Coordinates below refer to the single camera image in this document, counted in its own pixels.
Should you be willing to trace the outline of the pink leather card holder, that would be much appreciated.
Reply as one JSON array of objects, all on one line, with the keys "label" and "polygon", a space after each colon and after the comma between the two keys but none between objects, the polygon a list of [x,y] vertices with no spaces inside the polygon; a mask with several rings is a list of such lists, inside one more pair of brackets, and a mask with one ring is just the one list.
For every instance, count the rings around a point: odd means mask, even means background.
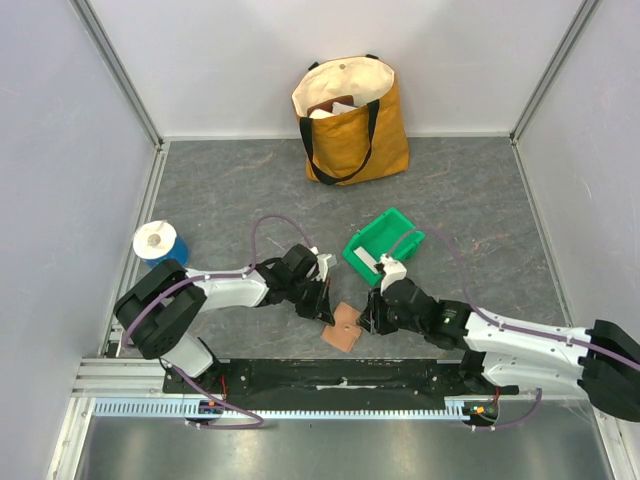
[{"label": "pink leather card holder", "polygon": [[326,326],[321,338],[330,346],[349,353],[362,334],[359,326],[361,313],[345,302],[340,302],[334,310],[335,324]]}]

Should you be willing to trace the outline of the green plastic bin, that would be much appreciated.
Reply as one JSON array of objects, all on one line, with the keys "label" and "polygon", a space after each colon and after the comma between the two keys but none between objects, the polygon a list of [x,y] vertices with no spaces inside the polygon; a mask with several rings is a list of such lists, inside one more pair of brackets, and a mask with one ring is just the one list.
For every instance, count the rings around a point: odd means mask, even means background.
[{"label": "green plastic bin", "polygon": [[376,286],[381,280],[380,273],[371,272],[354,255],[353,251],[362,246],[378,262],[380,257],[386,254],[403,234],[414,227],[415,225],[398,209],[389,208],[358,231],[347,243],[342,255],[369,286]]}]

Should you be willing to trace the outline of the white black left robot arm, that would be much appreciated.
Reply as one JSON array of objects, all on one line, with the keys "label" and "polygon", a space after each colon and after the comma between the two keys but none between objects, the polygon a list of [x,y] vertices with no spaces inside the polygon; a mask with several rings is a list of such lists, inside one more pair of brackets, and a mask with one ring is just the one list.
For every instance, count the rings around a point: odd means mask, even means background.
[{"label": "white black left robot arm", "polygon": [[261,308],[289,302],[305,319],[335,323],[329,301],[332,254],[301,244],[284,256],[234,271],[204,272],[162,261],[115,304],[114,315],[143,358],[162,360],[196,391],[219,384],[222,367],[204,341],[188,333],[196,316],[231,307]]}]

